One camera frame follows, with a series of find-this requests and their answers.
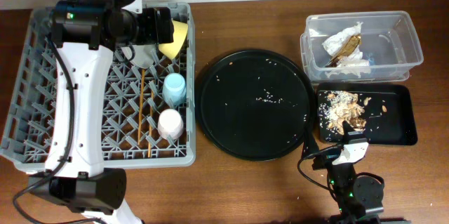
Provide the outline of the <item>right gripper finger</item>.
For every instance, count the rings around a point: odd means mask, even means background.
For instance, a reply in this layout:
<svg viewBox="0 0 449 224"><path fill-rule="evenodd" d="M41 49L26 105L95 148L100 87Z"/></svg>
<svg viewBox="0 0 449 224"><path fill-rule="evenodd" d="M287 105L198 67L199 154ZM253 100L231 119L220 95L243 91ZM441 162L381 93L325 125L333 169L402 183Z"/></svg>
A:
<svg viewBox="0 0 449 224"><path fill-rule="evenodd" d="M364 133L362 131L356 131L347 121L343 122L343 129L343 143L360 143L365 141Z"/></svg>
<svg viewBox="0 0 449 224"><path fill-rule="evenodd" d="M319 146L316 143L316 140L313 135L313 131L309 128L306 128L305 136L304 136L304 153L305 154L314 154L319 151Z"/></svg>

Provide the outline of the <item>yellow bowl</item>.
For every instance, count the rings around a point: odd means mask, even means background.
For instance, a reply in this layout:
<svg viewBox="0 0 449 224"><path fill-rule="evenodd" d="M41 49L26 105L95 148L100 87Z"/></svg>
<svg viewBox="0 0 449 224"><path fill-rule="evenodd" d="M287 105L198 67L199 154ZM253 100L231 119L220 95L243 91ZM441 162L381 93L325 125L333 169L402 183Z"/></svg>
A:
<svg viewBox="0 0 449 224"><path fill-rule="evenodd" d="M174 32L173 42L167 44L159 44L159 51L170 60L173 60L179 54L188 33L188 24L172 20Z"/></svg>

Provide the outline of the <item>grey round plate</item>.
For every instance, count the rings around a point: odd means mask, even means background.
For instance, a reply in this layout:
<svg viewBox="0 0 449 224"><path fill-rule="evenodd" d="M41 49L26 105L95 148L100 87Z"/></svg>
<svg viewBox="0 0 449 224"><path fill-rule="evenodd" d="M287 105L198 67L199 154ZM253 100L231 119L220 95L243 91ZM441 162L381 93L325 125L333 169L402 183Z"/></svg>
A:
<svg viewBox="0 0 449 224"><path fill-rule="evenodd" d="M130 45L121 47L121 51L126 57L126 60L143 69L148 69L150 66L154 65L158 52L157 47L154 44Z"/></svg>

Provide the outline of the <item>peanut shell food scraps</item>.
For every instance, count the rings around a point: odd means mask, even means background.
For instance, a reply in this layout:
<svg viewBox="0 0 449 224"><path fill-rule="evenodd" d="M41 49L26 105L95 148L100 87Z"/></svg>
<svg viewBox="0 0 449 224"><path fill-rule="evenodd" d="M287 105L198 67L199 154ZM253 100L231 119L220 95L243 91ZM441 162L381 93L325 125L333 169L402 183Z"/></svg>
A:
<svg viewBox="0 0 449 224"><path fill-rule="evenodd" d="M368 108L372 98L348 91L322 91L318 93L319 126L334 134L344 135L343 123L348 123L355 131L364 132L368 119L381 117L387 113L386 102L382 100L379 114L374 112L369 117Z"/></svg>

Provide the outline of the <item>wooden chopstick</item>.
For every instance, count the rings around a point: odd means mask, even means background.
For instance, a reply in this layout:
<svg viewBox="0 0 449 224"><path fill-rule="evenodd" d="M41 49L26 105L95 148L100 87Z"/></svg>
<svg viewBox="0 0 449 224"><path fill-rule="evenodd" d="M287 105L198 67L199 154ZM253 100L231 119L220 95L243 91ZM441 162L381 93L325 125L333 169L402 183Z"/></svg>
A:
<svg viewBox="0 0 449 224"><path fill-rule="evenodd" d="M151 90L151 96L149 101L153 101L154 99L154 92L153 90ZM153 108L152 105L149 105L150 111L149 111L149 118L152 119L153 116ZM147 157L151 158L152 156L152 144L151 144L151 139L152 139L152 130L153 130L153 126L152 123L149 122L149 130L148 130L148 136L149 136L149 140L148 140L148 149L147 149Z"/></svg>
<svg viewBox="0 0 449 224"><path fill-rule="evenodd" d="M144 88L145 88L145 69L142 68L141 81L140 81L139 112L138 112L138 145L140 145L142 133L141 131L142 131L142 109L143 109Z"/></svg>

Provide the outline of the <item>light blue plastic cup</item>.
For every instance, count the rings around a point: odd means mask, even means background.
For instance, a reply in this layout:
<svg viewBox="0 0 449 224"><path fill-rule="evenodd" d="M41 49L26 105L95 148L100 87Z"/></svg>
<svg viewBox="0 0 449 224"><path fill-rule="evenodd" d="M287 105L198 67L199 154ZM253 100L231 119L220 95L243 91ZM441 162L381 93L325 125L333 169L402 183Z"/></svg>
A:
<svg viewBox="0 0 449 224"><path fill-rule="evenodd" d="M179 73L170 73L163 82L163 99L173 107L183 104L187 97L185 78Z"/></svg>

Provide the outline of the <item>gold brown snack wrapper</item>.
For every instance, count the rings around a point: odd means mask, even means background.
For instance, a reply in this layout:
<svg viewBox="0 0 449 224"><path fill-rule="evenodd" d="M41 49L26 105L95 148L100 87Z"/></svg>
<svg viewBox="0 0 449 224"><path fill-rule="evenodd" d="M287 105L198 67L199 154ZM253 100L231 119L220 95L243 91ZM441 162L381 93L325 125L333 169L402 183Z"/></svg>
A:
<svg viewBox="0 0 449 224"><path fill-rule="evenodd" d="M360 34L351 36L348 42L331 58L326 67L336 67L339 61L350 56L360 44Z"/></svg>

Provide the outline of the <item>white paper napkin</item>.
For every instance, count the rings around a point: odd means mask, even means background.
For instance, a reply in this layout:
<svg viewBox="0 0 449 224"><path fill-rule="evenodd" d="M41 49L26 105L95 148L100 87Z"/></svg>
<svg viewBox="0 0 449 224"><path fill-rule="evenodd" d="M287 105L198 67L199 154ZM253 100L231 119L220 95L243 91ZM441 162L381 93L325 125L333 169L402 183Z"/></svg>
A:
<svg viewBox="0 0 449 224"><path fill-rule="evenodd" d="M363 59L363 52L360 50L362 25L363 22L357 22L353 27L343 29L322 43L322 47L330 56L325 67L368 67L370 65L368 60Z"/></svg>

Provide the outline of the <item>pink plastic cup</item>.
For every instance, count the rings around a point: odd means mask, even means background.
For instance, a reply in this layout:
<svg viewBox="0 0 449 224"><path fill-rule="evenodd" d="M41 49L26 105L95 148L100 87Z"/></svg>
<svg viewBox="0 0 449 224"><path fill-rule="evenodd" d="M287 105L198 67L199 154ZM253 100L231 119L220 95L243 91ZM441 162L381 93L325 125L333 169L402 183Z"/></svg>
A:
<svg viewBox="0 0 449 224"><path fill-rule="evenodd" d="M174 109L165 109L159 115L157 129L159 135L164 139L178 139L184 130L184 122L180 113Z"/></svg>

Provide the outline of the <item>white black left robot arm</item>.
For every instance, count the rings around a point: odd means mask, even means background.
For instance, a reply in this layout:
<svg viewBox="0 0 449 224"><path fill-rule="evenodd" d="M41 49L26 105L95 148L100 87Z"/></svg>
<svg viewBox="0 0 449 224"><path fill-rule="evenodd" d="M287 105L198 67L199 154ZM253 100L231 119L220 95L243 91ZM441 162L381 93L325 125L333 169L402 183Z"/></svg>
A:
<svg viewBox="0 0 449 224"><path fill-rule="evenodd" d="M26 192L80 213L83 222L139 222L125 200L126 172L105 166L101 127L116 48L173 41L168 8L146 9L143 1L62 0L51 11L55 126L44 170L29 177Z"/></svg>

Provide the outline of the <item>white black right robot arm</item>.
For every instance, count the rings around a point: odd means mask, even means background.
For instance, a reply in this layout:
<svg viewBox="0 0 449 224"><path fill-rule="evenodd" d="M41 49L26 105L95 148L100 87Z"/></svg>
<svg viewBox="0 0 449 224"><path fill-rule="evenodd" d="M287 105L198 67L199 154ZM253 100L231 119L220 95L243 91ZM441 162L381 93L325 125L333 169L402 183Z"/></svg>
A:
<svg viewBox="0 0 449 224"><path fill-rule="evenodd" d="M337 203L340 213L329 218L331 223L381 223L384 179L372 173L355 171L354 165L366 155L368 139L349 123L344 122L342 125L342 143L322 150L318 149L313 140L305 143L297 169L308 181L327 190ZM302 162L309 159L313 161L313 170L327 171L325 185L302 171Z"/></svg>

